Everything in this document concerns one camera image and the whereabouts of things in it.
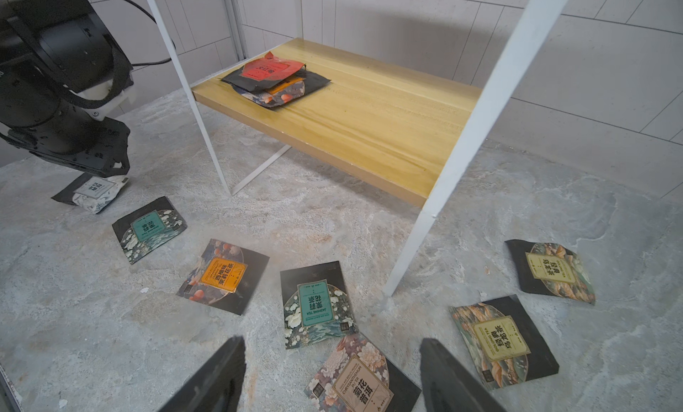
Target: black cable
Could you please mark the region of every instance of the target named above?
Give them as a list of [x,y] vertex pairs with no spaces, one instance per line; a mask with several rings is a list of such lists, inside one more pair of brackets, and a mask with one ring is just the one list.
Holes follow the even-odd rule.
[[[149,16],[149,18],[150,18],[152,21],[154,21],[154,24],[157,23],[157,20],[155,20],[154,17],[153,17],[149,12],[147,12],[147,9],[141,7],[140,5],[138,5],[137,3],[133,2],[132,0],[124,0],[124,2],[128,2],[128,3],[130,3],[131,5],[137,7],[137,8],[140,9],[145,15]],[[173,43],[173,47],[175,48],[175,42],[173,42],[172,39],[171,39],[171,42]],[[137,64],[131,64],[131,65],[132,65],[132,66],[161,65],[161,64],[166,64],[166,63],[168,63],[168,62],[170,62],[170,61],[171,61],[171,58],[166,58],[165,60],[155,61],[155,62],[153,62],[153,63],[137,63]]]

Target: teal label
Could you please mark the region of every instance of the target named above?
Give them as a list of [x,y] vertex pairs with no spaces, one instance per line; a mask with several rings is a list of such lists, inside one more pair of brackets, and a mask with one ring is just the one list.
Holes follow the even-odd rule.
[[159,218],[157,211],[149,212],[147,215],[138,218],[133,221],[131,226],[137,239],[140,241],[145,241],[154,235],[158,235],[160,232],[166,231],[166,225]]
[[335,318],[332,313],[332,304],[330,304],[330,294],[327,290],[327,279],[300,284],[298,291],[304,326],[329,322]]

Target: crumpled packet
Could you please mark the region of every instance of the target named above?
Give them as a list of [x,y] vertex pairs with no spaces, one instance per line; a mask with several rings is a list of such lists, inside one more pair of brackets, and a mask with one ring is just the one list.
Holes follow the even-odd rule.
[[82,174],[61,192],[52,197],[57,202],[80,206],[86,211],[96,214],[107,204],[113,202],[121,189],[128,183],[125,175],[99,178],[90,174]]
[[235,85],[232,85],[232,88],[261,107],[273,108],[317,91],[329,82],[329,79],[322,77],[320,74],[302,69],[265,91],[248,92]]

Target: red tea packet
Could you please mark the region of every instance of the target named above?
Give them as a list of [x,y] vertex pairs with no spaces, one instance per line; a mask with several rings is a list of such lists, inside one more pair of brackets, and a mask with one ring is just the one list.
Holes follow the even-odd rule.
[[296,73],[305,64],[276,57],[269,52],[263,58],[248,62],[222,80],[247,92],[272,88]]

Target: chrysanthemum pu'er tea packet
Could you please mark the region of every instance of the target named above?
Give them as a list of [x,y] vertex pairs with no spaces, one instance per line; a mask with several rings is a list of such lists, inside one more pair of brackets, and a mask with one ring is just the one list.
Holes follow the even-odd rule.
[[559,364],[517,295],[449,307],[449,312],[488,389],[559,372]]
[[177,295],[242,315],[269,259],[258,252],[211,239]]
[[357,332],[338,261],[280,271],[285,347]]
[[124,175],[99,178],[90,174],[82,174],[61,192],[52,196],[52,199],[57,202],[80,206],[95,214],[113,202],[116,195],[127,183],[128,178]]
[[141,260],[187,228],[185,220],[164,196],[112,224],[131,264]]
[[593,286],[581,259],[572,251],[559,244],[524,240],[508,240],[506,244],[523,291],[595,303]]
[[345,336],[304,392],[318,411],[409,412],[421,390],[362,333]]

